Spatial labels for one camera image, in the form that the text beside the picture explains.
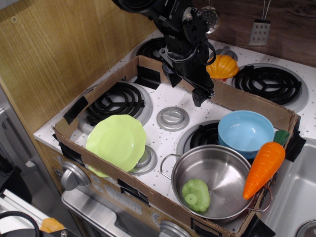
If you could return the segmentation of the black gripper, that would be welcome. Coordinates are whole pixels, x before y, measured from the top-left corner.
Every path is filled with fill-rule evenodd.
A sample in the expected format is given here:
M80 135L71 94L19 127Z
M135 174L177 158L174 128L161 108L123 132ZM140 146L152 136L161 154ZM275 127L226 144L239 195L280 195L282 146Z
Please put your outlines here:
M172 87L185 80L195 89L192 91L194 105L200 107L207 96L213 95L214 84L206 71L209 50L200 46L183 57L169 51L166 47L159 51L163 58L162 69Z

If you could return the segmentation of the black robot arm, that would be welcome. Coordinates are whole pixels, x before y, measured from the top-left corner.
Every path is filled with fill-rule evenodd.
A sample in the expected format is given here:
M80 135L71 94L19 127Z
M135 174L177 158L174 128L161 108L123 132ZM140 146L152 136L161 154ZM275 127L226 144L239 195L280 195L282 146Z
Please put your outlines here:
M215 61L209 52L207 21L190 0L116 0L114 4L129 13L152 20L163 34L165 48L159 51L163 71L169 83L176 86L185 80L193 86L192 98L200 107L214 96L214 84L206 70Z

